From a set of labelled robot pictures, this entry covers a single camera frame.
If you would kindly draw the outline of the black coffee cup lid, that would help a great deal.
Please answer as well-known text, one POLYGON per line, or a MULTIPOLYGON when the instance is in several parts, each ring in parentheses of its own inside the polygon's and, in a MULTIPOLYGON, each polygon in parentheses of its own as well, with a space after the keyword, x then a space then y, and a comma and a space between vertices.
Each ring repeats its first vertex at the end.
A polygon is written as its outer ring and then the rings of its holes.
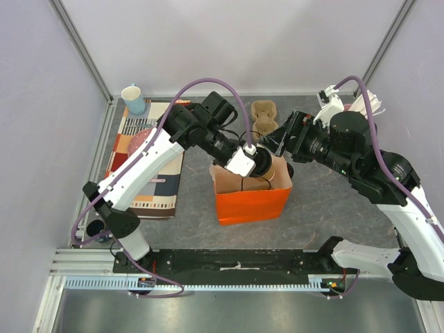
POLYGON ((271 154, 263 147, 257 148, 257 153, 254 157, 255 168, 250 174, 253 178, 262 177, 268 171, 271 165, 271 154))

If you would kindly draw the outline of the orange paper bag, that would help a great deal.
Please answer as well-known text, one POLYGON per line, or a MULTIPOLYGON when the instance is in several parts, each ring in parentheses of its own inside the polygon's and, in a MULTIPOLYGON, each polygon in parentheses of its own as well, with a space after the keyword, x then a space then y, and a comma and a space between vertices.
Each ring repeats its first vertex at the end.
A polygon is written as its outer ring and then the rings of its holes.
POLYGON ((275 174, 269 182, 261 178, 242 178, 220 166, 210 167, 220 225, 280 217, 293 183, 287 161, 283 157, 273 157, 272 161, 275 174))

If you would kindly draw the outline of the brown paper coffee cup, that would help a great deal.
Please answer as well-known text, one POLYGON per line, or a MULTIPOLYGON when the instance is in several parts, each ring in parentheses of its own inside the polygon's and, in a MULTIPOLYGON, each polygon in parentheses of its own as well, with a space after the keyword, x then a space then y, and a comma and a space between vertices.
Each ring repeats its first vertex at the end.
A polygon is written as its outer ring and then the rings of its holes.
POLYGON ((280 159, 275 156, 271 156, 271 165, 268 169, 268 171, 265 172, 265 174, 262 176, 266 180, 272 180, 274 179, 276 173, 278 172, 280 159))

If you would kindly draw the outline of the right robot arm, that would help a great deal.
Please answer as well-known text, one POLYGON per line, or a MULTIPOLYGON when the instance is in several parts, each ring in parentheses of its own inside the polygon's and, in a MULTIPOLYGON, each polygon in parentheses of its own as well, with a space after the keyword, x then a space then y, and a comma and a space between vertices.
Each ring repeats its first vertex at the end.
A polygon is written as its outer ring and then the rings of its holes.
POLYGON ((412 199, 382 171, 364 115, 340 112, 323 128, 310 114, 294 112, 259 143, 275 156, 289 152, 294 162, 316 161, 341 174, 389 218, 403 239, 401 248, 375 248, 330 237, 317 257, 322 271, 354 268, 391 279, 417 300, 443 300, 443 228, 427 222, 412 199))

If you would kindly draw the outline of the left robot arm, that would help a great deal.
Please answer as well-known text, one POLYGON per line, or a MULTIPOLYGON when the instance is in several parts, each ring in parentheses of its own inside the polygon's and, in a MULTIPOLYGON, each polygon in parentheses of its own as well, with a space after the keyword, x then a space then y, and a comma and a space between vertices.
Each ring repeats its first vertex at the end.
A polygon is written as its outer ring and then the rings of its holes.
POLYGON ((130 204, 164 166, 188 148, 198 146, 233 174, 246 177, 254 169, 255 148, 242 148, 220 131, 234 112, 235 108, 216 92, 202 103, 174 105, 165 122, 153 129, 111 176, 98 184, 84 185, 84 194, 129 254, 128 265, 136 272, 147 272, 153 261, 139 227, 140 220, 130 204))

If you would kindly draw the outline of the stack of black lids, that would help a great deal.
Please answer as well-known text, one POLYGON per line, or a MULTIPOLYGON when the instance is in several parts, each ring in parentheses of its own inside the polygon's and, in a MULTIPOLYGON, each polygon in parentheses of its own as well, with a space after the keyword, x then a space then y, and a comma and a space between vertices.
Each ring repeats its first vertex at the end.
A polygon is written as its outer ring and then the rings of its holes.
POLYGON ((290 179, 292 179, 294 176, 294 169, 293 169, 292 165, 289 163, 287 163, 287 171, 288 171, 290 179))

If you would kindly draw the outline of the lower brown cup carrier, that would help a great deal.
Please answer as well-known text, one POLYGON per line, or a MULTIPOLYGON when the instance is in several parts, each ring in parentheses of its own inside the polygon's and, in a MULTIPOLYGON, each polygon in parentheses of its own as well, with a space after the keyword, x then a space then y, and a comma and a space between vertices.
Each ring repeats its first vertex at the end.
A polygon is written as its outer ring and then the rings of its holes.
POLYGON ((275 118, 277 107, 273 101, 258 100, 251 105, 251 117, 253 119, 253 139, 257 142, 262 135, 267 135, 278 129, 275 118))

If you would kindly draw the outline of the white paper straws bundle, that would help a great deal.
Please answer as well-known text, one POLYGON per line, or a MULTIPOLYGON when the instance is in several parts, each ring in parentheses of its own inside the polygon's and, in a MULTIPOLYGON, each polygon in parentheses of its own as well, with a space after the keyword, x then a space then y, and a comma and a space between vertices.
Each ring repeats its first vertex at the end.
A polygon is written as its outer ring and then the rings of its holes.
MULTIPOLYGON (((382 102, 378 99, 377 95, 373 94, 370 90, 367 91, 367 95, 370 101, 370 108, 373 116, 377 116, 379 114, 384 113, 386 109, 382 107, 382 102)), ((348 108, 348 111, 358 112, 364 115, 366 119, 368 118, 363 94, 360 94, 355 99, 355 101, 348 108)))

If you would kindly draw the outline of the colourful patchwork placemat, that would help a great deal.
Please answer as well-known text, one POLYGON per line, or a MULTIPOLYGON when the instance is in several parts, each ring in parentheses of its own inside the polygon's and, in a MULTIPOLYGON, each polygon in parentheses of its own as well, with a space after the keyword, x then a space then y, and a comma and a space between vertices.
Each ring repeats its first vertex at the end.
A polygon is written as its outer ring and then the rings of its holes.
MULTIPOLYGON (((128 144, 139 131, 155 127, 168 107, 167 102, 148 101, 146 111, 139 116, 121 105, 123 114, 114 134, 114 144, 104 176, 110 176, 128 158, 128 144)), ((166 179, 165 183, 147 183, 136 195, 130 208, 140 219, 170 219, 176 215, 176 202, 182 171, 183 155, 175 157, 154 178, 166 179)))

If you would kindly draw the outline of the pink polka dot plate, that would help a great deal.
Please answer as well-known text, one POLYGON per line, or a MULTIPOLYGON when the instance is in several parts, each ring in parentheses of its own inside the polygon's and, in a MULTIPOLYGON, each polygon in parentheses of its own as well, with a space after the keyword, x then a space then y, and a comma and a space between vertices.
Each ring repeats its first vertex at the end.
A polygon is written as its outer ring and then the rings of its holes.
POLYGON ((139 131, 136 135, 132 137, 128 144, 128 157, 130 157, 137 149, 147 140, 152 128, 147 128, 139 131))

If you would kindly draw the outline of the light blue mug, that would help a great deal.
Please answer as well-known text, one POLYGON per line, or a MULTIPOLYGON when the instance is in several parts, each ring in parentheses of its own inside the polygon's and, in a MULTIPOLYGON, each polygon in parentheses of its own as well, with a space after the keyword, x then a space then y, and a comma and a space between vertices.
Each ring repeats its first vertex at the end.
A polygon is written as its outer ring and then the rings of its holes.
POLYGON ((131 114, 139 116, 145 112, 146 103, 142 91, 134 83, 121 91, 121 98, 131 114))

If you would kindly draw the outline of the dark blue mug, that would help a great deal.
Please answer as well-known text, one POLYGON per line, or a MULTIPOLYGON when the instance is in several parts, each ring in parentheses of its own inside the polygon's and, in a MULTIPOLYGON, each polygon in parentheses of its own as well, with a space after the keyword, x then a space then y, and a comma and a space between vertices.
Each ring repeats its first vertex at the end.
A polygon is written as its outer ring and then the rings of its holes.
MULTIPOLYGON (((92 238, 104 231, 105 231, 105 224, 104 222, 98 219, 90 222, 86 228, 86 234, 89 238, 92 238)), ((95 241, 98 243, 103 243, 106 242, 107 240, 108 240, 107 236, 101 236, 95 239, 95 241)))

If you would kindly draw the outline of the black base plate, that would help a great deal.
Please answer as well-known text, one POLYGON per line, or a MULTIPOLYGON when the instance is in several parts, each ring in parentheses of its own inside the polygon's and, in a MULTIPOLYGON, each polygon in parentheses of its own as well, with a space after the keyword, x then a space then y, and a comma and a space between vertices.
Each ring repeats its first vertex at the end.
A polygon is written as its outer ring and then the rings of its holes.
POLYGON ((317 252, 303 250, 154 250, 138 261, 148 271, 183 285, 306 284, 309 275, 343 275, 317 252))

